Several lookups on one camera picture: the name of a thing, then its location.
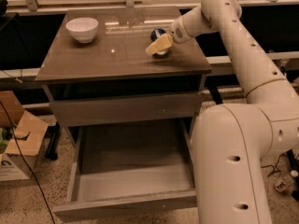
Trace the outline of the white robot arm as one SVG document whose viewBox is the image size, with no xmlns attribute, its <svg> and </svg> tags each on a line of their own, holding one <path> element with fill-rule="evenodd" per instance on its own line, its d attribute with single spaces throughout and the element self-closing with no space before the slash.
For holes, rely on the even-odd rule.
<svg viewBox="0 0 299 224">
<path fill-rule="evenodd" d="M 235 0 L 201 0 L 146 49 L 153 55 L 218 32 L 246 98 L 214 105 L 194 124 L 199 224 L 272 224 L 261 159 L 299 144 L 299 95 L 242 24 L 241 13 Z"/>
</svg>

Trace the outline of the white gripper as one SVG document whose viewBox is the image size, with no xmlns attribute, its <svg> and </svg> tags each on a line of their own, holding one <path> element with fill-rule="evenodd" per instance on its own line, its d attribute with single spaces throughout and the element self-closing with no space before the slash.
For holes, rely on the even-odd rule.
<svg viewBox="0 0 299 224">
<path fill-rule="evenodd" d="M 172 22 L 170 28 L 171 35 L 160 35 L 146 48 L 146 53 L 148 55 L 164 55 L 167 53 L 168 49 L 172 47 L 174 41 L 178 44 L 182 44 L 194 38 L 192 16 L 188 16 L 187 14 L 180 16 Z"/>
</svg>

